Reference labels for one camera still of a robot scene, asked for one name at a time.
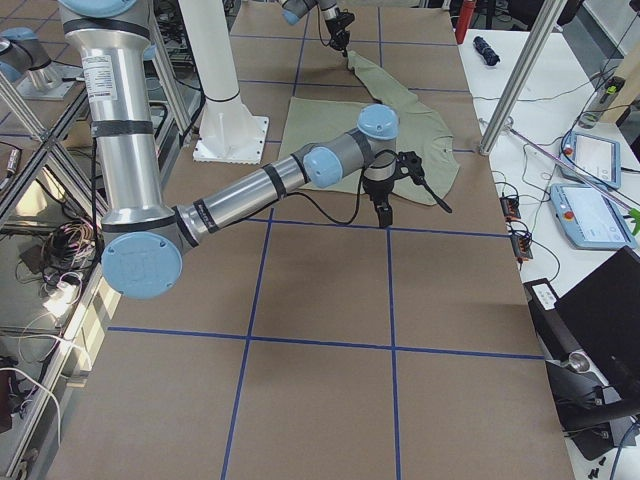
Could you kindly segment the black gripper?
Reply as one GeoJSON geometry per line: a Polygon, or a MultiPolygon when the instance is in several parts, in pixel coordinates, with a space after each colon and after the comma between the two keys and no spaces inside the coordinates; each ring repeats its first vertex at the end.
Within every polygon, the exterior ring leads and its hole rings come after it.
{"type": "Polygon", "coordinates": [[[375,204],[378,225],[381,229],[393,224],[393,209],[389,204],[389,195],[394,187],[395,173],[396,154],[394,152],[379,152],[364,172],[364,190],[375,204]]]}
{"type": "Polygon", "coordinates": [[[355,14],[347,10],[332,9],[323,10],[322,16],[330,34],[329,44],[337,45],[337,50],[347,56],[350,41],[348,27],[355,21],[355,14]]]}

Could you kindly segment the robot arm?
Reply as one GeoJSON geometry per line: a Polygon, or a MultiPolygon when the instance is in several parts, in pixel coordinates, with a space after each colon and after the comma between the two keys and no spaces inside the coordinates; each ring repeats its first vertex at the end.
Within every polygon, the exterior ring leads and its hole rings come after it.
{"type": "Polygon", "coordinates": [[[120,294],[149,299],[171,289],[182,255],[305,184],[328,187],[380,164],[395,145],[389,107],[361,110],[354,129],[267,164],[189,206],[168,207],[159,179],[143,55],[151,46],[148,1],[62,1],[67,41],[80,53],[109,209],[101,221],[103,275],[120,294]]]}
{"type": "Polygon", "coordinates": [[[341,10],[334,0],[283,0],[279,1],[282,15],[289,25],[295,25],[313,9],[325,22],[329,33],[329,41],[325,44],[343,57],[348,56],[350,32],[348,27],[355,21],[355,14],[348,10],[341,10]]]}

